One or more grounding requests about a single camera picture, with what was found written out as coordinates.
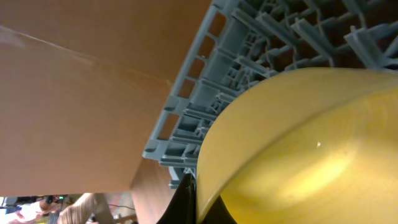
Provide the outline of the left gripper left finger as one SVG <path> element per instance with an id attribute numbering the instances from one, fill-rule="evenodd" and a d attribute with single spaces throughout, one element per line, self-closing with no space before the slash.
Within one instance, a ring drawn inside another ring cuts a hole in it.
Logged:
<path id="1" fill-rule="evenodd" d="M 195 178 L 185 174 L 157 224 L 196 224 Z"/>

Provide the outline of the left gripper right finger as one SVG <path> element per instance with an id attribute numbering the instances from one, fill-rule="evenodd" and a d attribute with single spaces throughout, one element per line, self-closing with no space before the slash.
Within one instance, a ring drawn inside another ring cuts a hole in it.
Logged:
<path id="1" fill-rule="evenodd" d="M 209 209 L 201 224 L 236 224 L 224 201 L 219 196 Z"/>

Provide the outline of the yellow bowl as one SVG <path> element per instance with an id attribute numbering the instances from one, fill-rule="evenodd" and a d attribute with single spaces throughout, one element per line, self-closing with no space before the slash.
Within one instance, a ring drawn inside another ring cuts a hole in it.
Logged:
<path id="1" fill-rule="evenodd" d="M 197 165 L 197 222 L 396 223 L 397 73 L 303 68 L 217 117 Z"/>

